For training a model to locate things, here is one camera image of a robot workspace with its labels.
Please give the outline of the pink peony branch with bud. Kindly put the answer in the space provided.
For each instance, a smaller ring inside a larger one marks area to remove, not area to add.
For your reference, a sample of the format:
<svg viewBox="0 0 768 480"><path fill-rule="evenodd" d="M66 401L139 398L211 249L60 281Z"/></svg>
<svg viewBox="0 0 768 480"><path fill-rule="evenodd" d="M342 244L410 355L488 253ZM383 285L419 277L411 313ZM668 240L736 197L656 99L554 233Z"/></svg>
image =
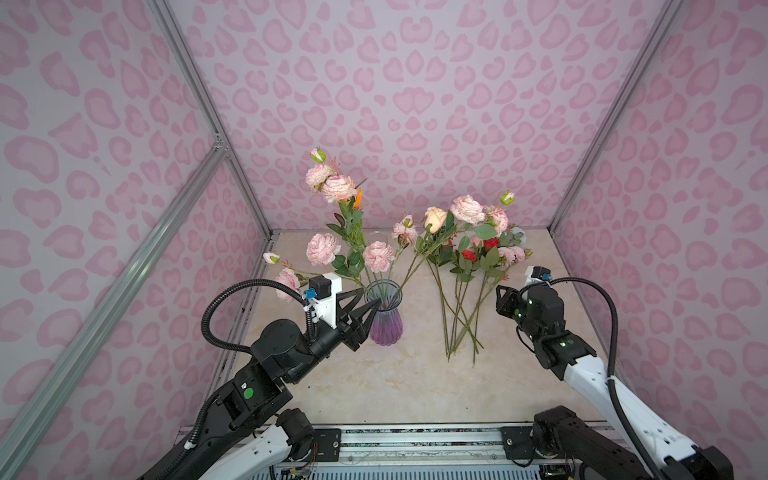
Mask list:
<svg viewBox="0 0 768 480"><path fill-rule="evenodd" d="M347 245L333 232L287 235L288 246L278 245L262 254L262 262L275 274L274 280L294 291L303 290L311 277L335 273L331 262L348 252ZM341 277L344 287L361 287Z"/></svg>

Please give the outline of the orange rose stem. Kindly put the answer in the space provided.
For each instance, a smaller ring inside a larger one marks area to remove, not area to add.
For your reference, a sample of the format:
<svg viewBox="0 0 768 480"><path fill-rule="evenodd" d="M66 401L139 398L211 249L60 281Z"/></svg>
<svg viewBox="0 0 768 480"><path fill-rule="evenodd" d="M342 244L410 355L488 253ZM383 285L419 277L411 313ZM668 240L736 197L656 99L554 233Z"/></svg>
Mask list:
<svg viewBox="0 0 768 480"><path fill-rule="evenodd" d="M340 260L331 262L335 273L358 285L363 285L361 274L365 270L363 253L366 248L361 199L362 191L358 190L354 197L339 201L339 212L334 214L335 222L327 224L348 247L348 252L341 255Z"/></svg>

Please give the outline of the clear glass cylinder vase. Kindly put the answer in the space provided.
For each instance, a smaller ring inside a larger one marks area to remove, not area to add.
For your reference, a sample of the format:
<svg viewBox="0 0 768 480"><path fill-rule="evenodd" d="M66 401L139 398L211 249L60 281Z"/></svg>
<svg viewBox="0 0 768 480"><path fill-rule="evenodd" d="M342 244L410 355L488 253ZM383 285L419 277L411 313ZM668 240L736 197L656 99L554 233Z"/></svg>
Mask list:
<svg viewBox="0 0 768 480"><path fill-rule="evenodd" d="M371 231L367 234L366 239L368 240L369 244L381 242L384 244L388 244L388 236L385 232L381 231Z"/></svg>

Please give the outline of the striped pink peony branch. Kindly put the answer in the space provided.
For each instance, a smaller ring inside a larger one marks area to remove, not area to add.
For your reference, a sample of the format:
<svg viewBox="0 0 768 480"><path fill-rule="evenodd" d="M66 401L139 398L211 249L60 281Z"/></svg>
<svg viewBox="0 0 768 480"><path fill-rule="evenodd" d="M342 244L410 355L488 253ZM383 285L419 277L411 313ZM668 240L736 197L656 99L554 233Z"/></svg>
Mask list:
<svg viewBox="0 0 768 480"><path fill-rule="evenodd" d="M441 208L448 211L446 233L450 233L450 237L446 238L441 247L422 265L431 263L440 267L450 263L453 248L449 245L456 245L463 237L477 237L482 240L500 237L510 228L506 208L514 202L515 194L511 191L501 194L498 201L492 205L483 205L470 194L453 199L448 208Z"/></svg>

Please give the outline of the purple glass vase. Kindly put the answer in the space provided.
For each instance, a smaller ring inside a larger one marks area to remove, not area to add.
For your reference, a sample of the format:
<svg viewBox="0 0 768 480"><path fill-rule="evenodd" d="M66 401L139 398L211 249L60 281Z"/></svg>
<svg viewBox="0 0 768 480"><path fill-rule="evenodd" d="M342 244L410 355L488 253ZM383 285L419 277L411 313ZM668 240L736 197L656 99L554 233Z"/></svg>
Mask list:
<svg viewBox="0 0 768 480"><path fill-rule="evenodd" d="M370 339L380 346L396 344L404 330L399 312L403 300L400 285L390 279L374 280L365 291L365 299L367 302L380 301L371 326Z"/></svg>

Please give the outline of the peach rose stem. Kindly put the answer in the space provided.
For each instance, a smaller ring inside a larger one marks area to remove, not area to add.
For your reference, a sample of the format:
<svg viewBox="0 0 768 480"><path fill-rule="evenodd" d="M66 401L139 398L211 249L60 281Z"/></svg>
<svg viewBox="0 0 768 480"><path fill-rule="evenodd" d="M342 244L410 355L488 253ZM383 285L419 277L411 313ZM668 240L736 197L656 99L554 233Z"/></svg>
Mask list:
<svg viewBox="0 0 768 480"><path fill-rule="evenodd" d="M397 263L402 254L406 251L411 250L413 254L406 269L406 273L400 282L401 287L404 287L411 280L427 258L441 247L446 238L450 237L450 233L446 233L448 217L448 211L436 206L428 207L424 214L421 231L417 230L417 222L413 217L415 229L418 234L416 243L405 249L399 249L395 241L396 258L394 264Z"/></svg>

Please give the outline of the small mixed roses spray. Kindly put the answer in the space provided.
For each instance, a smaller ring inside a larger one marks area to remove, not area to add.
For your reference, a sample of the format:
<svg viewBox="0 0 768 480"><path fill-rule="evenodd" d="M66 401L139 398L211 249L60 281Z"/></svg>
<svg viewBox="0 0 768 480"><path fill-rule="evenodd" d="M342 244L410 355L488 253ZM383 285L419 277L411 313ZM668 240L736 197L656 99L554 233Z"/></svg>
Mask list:
<svg viewBox="0 0 768 480"><path fill-rule="evenodd" d="M525 231L517 225L507 229L500 237L471 240L470 251L475 255L473 266L477 269L476 276L482 280L476 303L477 310L481 309L495 287L508 277L512 266L532 256L533 252L525 247L526 242Z"/></svg>

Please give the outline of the pink peony flower stem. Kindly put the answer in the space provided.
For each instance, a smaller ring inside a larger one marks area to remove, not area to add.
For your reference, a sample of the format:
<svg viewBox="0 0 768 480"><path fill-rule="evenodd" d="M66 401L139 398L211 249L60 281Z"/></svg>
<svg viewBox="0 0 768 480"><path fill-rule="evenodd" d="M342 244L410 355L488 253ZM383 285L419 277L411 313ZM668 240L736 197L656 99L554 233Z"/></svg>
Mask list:
<svg viewBox="0 0 768 480"><path fill-rule="evenodd" d="M396 258L395 249L382 241L375 241L363 251L367 279L373 285L381 276L386 276Z"/></svg>

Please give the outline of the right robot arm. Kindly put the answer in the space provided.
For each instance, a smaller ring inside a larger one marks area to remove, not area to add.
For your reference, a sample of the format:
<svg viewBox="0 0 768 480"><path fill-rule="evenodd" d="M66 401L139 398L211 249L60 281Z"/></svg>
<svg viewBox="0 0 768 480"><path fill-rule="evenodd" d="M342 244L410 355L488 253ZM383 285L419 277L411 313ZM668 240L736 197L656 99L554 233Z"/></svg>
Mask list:
<svg viewBox="0 0 768 480"><path fill-rule="evenodd" d="M714 446L701 447L682 434L616 376L616 348L602 359L583 338L568 330L564 302L553 281L520 289L499 286L496 312L515 322L532 343L543 369L587 400L624 440L623 445L593 430L572 410L557 406L537 413L530 448L537 456L578 460L605 479L731 479L734 467Z"/></svg>

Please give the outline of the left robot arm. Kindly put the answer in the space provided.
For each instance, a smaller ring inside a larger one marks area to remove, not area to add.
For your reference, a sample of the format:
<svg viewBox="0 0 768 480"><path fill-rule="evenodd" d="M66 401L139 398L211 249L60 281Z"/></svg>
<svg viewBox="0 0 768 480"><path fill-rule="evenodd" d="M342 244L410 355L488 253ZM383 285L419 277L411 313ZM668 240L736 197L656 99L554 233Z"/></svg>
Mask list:
<svg viewBox="0 0 768 480"><path fill-rule="evenodd" d="M250 287L271 287L298 301L308 330L301 331L290 319L278 319L268 324L249 347L215 337L210 330L215 311L228 297ZM299 383L339 345L356 351L367 340L381 301L376 299L362 305L363 295L361 288L336 294L330 306L338 324L331 327L321 322L315 327L311 301L277 281L250 279L221 292L203 314L203 337L218 348L246 353L251 359L203 402L190 432L142 477L199 479L273 415L278 415L278 427L288 428L288 455L303 458L309 448L311 425L297 410L279 413L292 399L287 385Z"/></svg>

